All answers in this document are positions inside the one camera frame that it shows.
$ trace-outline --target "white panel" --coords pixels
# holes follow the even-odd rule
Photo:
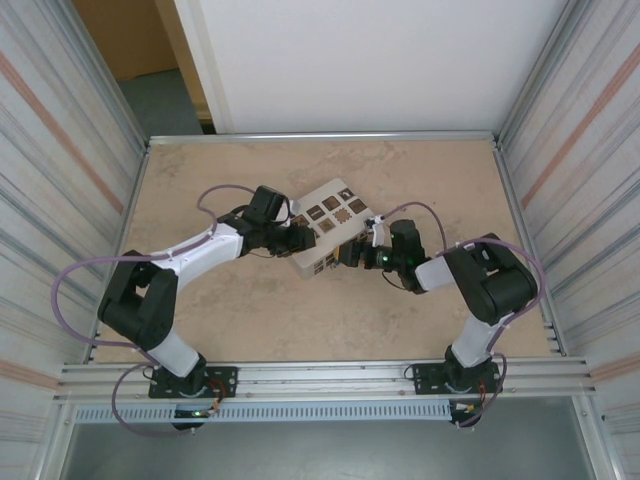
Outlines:
[[[221,133],[497,129],[565,0],[176,0]]]

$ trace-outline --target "metal bar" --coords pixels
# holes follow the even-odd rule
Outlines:
[[[593,3],[593,0],[567,1],[527,81],[500,128],[498,146],[504,145],[505,148],[508,148],[514,133],[524,121],[531,105],[540,93],[540,89],[555,68],[559,58],[565,53],[580,19]]]
[[[441,361],[236,364],[239,368],[236,398],[227,401],[415,399],[413,382],[403,377],[405,368],[411,363]],[[116,364],[65,367],[55,401],[72,401],[76,404],[107,403],[111,400],[114,383],[130,366]],[[134,372],[125,379],[118,395],[122,401],[127,402],[162,402],[149,399],[148,389],[149,380],[144,378],[142,372]],[[517,358],[510,361],[503,395],[546,397],[593,395],[594,392],[587,365],[581,358]],[[439,395],[428,398],[473,397]],[[202,402],[198,399],[181,399],[178,403],[198,401]]]
[[[64,402],[51,407],[50,421],[53,432],[46,442],[46,451],[32,471],[29,478],[48,480],[61,478],[64,461],[71,443],[71,435],[75,424],[77,405]]]
[[[507,165],[504,161],[504,156],[502,152],[498,150],[498,148],[494,148],[493,157],[496,159],[496,165],[498,166],[498,172],[500,173],[500,179],[502,180],[502,186],[504,187],[504,192],[507,195],[507,204],[509,205],[509,210],[511,210],[511,217],[513,218],[513,222],[516,225],[516,232],[518,233],[518,238],[520,239],[520,243],[524,247],[524,249],[533,255],[536,259],[540,260],[540,255],[538,255],[536,248],[531,240],[531,235],[529,234],[529,230],[527,228],[527,224],[524,221],[524,216],[522,215],[522,210],[520,208],[520,201],[516,196],[516,192],[513,188],[513,182],[511,180],[511,176],[509,174],[509,170],[507,169]],[[542,298],[540,302],[540,308],[542,309],[542,315],[545,320],[550,321],[553,325],[553,328],[556,332],[556,341],[558,343],[558,349],[560,350],[562,355],[567,355],[568,351],[566,349],[566,341],[564,338],[564,333],[560,326],[558,325],[558,313],[556,311],[555,305],[553,303],[553,299],[551,298],[551,292],[547,288],[545,292],[546,295]]]
[[[124,244],[127,241],[127,237],[129,236],[129,229],[131,228],[131,221],[133,220],[133,213],[136,209],[136,204],[138,203],[138,196],[140,195],[140,190],[142,188],[142,179],[144,178],[144,174],[147,171],[147,165],[149,163],[149,155],[150,148],[147,148],[144,157],[140,163],[140,168],[138,169],[138,173],[136,174],[136,179],[133,183],[133,192],[131,193],[131,197],[129,198],[129,203],[127,204],[127,208],[125,209],[125,214],[122,216],[120,220],[120,225],[118,226],[118,231],[120,234],[118,235],[118,241],[113,250],[114,255],[118,255],[124,249]],[[104,280],[102,281],[101,290],[104,291],[107,288],[107,284],[109,280],[111,280],[111,275],[113,274],[113,270],[116,268],[115,263],[108,266],[107,275],[104,276]],[[102,323],[98,321],[97,316],[93,317],[93,325],[91,329],[91,333],[89,337],[95,338],[100,334],[100,329],[102,328]],[[85,344],[85,350],[82,358],[85,362],[92,360],[92,352],[95,348],[93,345]]]
[[[176,135],[153,136],[150,145],[185,143],[281,143],[281,142],[356,142],[406,140],[493,140],[488,130],[434,130],[422,132],[327,132],[269,133],[239,135]]]
[[[596,479],[623,480],[620,457],[593,399],[574,397],[573,406]]]

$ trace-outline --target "white box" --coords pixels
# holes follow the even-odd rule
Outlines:
[[[316,246],[293,254],[289,262],[304,279],[335,263],[334,250],[354,238],[366,237],[365,220],[374,216],[366,203],[339,178],[334,178],[298,199],[293,223],[308,225],[316,234]]]

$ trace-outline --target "aluminum frame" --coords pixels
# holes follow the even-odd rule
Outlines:
[[[226,402],[380,401],[399,399],[470,399],[477,395],[418,396],[404,370],[414,363],[435,360],[367,362],[212,363],[237,366],[236,397]],[[67,365],[62,371],[55,404],[102,404],[111,401],[113,385],[133,364]],[[577,357],[512,358],[508,364],[504,397],[594,395],[584,359]],[[142,370],[122,382],[118,399],[125,403],[157,404],[166,399],[147,397],[149,380]],[[202,399],[172,399],[175,403],[202,403]]]
[[[491,132],[374,132],[374,133],[326,133],[326,134],[273,134],[273,135],[218,135],[152,137],[154,145],[177,143],[271,143],[316,141],[411,141],[411,140],[487,140],[494,149],[494,157],[500,171],[503,188],[516,230],[529,253],[535,254],[526,232],[526,225],[519,203],[513,192],[504,159],[497,150]],[[122,226],[122,245],[129,229],[131,214],[141,188],[150,150],[147,151],[138,182],[132,195],[129,212]],[[553,305],[543,305],[545,318],[555,325]],[[562,350],[561,332],[555,329],[559,349]],[[238,396],[228,402],[291,402],[346,400],[365,403],[379,400],[465,399],[465,395],[419,397],[413,385],[402,377],[410,363],[441,362],[438,360],[403,360],[379,362],[283,362],[232,364],[240,368]],[[42,460],[37,464],[34,478],[57,478],[62,471],[66,451],[69,448],[75,418],[80,405],[104,405],[110,401],[115,380],[131,364],[89,364],[64,367],[59,390],[54,398],[53,412],[48,426],[49,438],[44,445]],[[147,397],[148,380],[142,372],[132,373],[122,384],[120,404],[157,405],[163,400]],[[511,359],[505,381],[503,398],[570,396],[574,400],[576,415],[590,458],[600,479],[619,479],[619,460],[612,450],[610,439],[597,422],[596,407],[592,401],[595,387],[589,369],[582,358],[541,357]],[[197,403],[184,399],[176,403]]]
[[[222,135],[153,136],[149,145],[184,143],[366,142],[405,140],[493,140],[489,130],[425,132],[252,133]]]
[[[149,163],[149,156],[151,154],[151,149],[147,148],[144,156],[142,157],[142,161],[140,162],[140,167],[138,168],[138,173],[136,174],[136,179],[134,182],[133,192],[131,193],[131,197],[129,198],[129,202],[127,203],[127,208],[125,210],[125,214],[122,216],[120,221],[120,235],[118,236],[118,240],[116,242],[116,246],[113,249],[113,254],[118,255],[124,249],[124,244],[127,240],[127,236],[129,235],[129,229],[131,228],[131,220],[133,219],[133,213],[136,209],[136,203],[138,203],[138,197],[140,196],[140,189],[142,188],[142,179],[144,178],[144,174],[147,171],[147,165]],[[107,266],[107,274],[104,276],[104,280],[102,281],[102,290],[107,288],[109,281],[111,280],[111,275],[113,275],[113,271],[115,270],[115,264],[110,264]],[[91,327],[90,337],[96,338],[100,336],[100,331],[102,329],[102,323],[98,321],[98,318],[94,318],[93,325]],[[96,347],[93,345],[86,344],[85,350],[83,352],[82,358],[84,358],[85,362],[93,360],[93,351]]]

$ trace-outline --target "purple cable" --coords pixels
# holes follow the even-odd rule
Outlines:
[[[152,367],[153,365],[157,365],[157,362],[154,363],[139,363],[137,365],[134,365],[133,367],[129,368],[128,370],[126,370],[118,379],[118,381],[116,382],[116,384],[113,387],[113,392],[111,392],[111,411],[113,412],[113,416],[116,417],[116,420],[118,420],[118,423],[120,425],[122,425],[124,428],[126,428],[127,430],[129,430],[131,433],[135,433],[136,435],[140,435],[142,437],[151,437],[151,438],[170,438],[170,437],[180,437],[182,435],[185,435],[187,433],[191,433],[191,430],[179,430],[176,432],[149,432],[149,431],[145,431],[145,430],[138,430],[137,428],[135,428],[134,426],[128,424],[124,418],[122,418],[120,416],[120,414],[118,413],[118,408],[116,407],[116,397],[118,396],[118,389],[120,388],[120,385],[122,385],[122,382],[124,381],[125,377],[127,375],[129,375],[131,372],[134,372],[136,370],[138,370],[139,368],[142,367]]]
[[[470,423],[473,423],[476,419],[480,418],[484,413],[487,412],[498,398],[498,394],[502,391],[502,386],[504,385],[504,379],[507,377],[507,357],[505,357],[501,353],[494,353],[494,357],[500,357],[502,359],[502,375],[500,376],[500,381],[498,382],[498,386],[496,387],[496,391],[491,396],[489,401],[486,403],[484,407],[480,409],[478,413],[476,413],[473,417],[465,420],[464,422],[458,423],[458,427],[466,427]]]
[[[210,229],[211,230],[211,235],[213,235],[215,233],[215,231],[216,231],[216,228],[218,226],[218,218],[216,217],[216,214],[213,213],[212,210],[202,206],[202,201],[204,200],[204,198],[209,193],[211,193],[211,192],[213,192],[215,190],[223,189],[223,188],[234,188],[234,189],[237,189],[237,190],[244,190],[244,191],[249,192],[251,194],[255,193],[254,190],[252,190],[252,189],[250,189],[248,187],[244,187],[242,185],[234,185],[234,184],[216,185],[215,187],[208,188],[207,190],[202,192],[202,194],[198,198],[198,201],[196,202],[196,208],[198,210],[200,210],[201,212],[207,213],[211,217],[211,229]],[[210,238],[211,238],[210,235],[203,235],[201,238],[199,238],[195,242],[193,242],[193,243],[191,243],[189,245],[185,245],[184,247],[179,248],[178,250],[172,252],[171,255],[172,256],[181,255],[181,254],[183,254],[185,252],[193,250],[194,248],[197,248],[200,245],[203,245]],[[81,333],[75,331],[73,329],[73,327],[71,327],[71,325],[69,325],[69,323],[65,320],[64,316],[62,315],[62,312],[60,310],[60,305],[58,303],[58,290],[60,290],[60,285],[62,284],[62,282],[64,281],[64,279],[65,279],[65,277],[67,275],[69,275],[74,270],[77,270],[79,268],[85,267],[87,265],[96,265],[96,264],[100,264],[100,263],[112,263],[112,262],[135,262],[135,263],[137,263],[137,262],[154,262],[154,261],[158,261],[158,260],[166,260],[169,257],[170,257],[170,255],[167,254],[167,253],[161,254],[161,255],[96,257],[96,258],[88,258],[88,259],[85,259],[85,260],[81,260],[81,261],[79,261],[77,263],[74,263],[73,265],[70,265],[70,266],[66,267],[65,269],[63,269],[56,276],[55,280],[53,281],[53,284],[51,285],[51,308],[53,310],[54,317],[56,318],[56,320],[60,324],[60,327],[62,327],[62,329],[65,332],[67,332],[73,338],[75,338],[77,340],[80,340],[81,342],[85,342],[85,343],[88,343],[89,345],[94,345],[94,346],[105,345],[105,346],[110,346],[110,347],[133,348],[133,349],[137,350],[138,352],[140,352],[140,354],[143,355],[147,360],[149,360],[152,365],[157,365],[158,362],[151,355],[149,355],[147,352],[145,352],[144,350],[142,350],[141,348],[139,348],[137,345],[135,345],[133,343],[130,343],[130,342],[114,342],[114,341],[107,341],[107,340],[96,340],[95,338],[87,337],[87,336],[82,335]],[[134,370],[136,370],[136,369],[138,369],[138,368],[140,368],[142,366],[146,366],[146,365],[148,365],[148,364],[140,363],[140,364],[136,365],[135,367],[127,370],[118,379],[118,382],[116,382],[116,385],[115,385],[115,387],[113,389],[113,394],[111,396],[111,408],[112,408],[113,414],[116,417],[116,419],[118,420],[118,422],[122,426],[124,426],[125,428],[130,430],[131,432],[138,433],[140,435],[146,435],[146,434],[143,433],[143,432],[138,431],[137,429],[135,429],[133,427],[131,427],[118,414],[118,412],[116,411],[115,398],[116,398],[116,393],[118,391],[118,387],[120,386],[120,384],[122,383],[124,378],[129,373],[133,372]],[[148,436],[154,436],[154,437],[155,436],[161,436],[161,437],[175,436],[174,432],[163,433],[161,435],[156,435],[156,434],[151,435],[151,433],[154,433],[154,432],[150,432],[150,435],[148,435]]]
[[[427,205],[426,203],[422,203],[422,202],[407,202],[407,203],[403,203],[402,205],[398,205],[396,208],[391,210],[386,215],[383,215],[382,219],[384,220],[386,218],[389,218],[391,215],[399,212],[400,210],[404,210],[405,208],[410,207],[412,205],[417,205],[419,207],[426,208],[427,210],[429,210],[431,215],[433,215],[433,218],[436,220],[436,223],[438,224],[438,229],[440,230],[440,236],[442,237],[442,248],[443,248],[443,250],[446,250],[447,249],[447,236],[444,233],[444,227],[442,226],[442,222],[440,221],[440,217],[438,217],[438,214],[436,213],[436,211],[433,208],[431,208],[429,205]]]

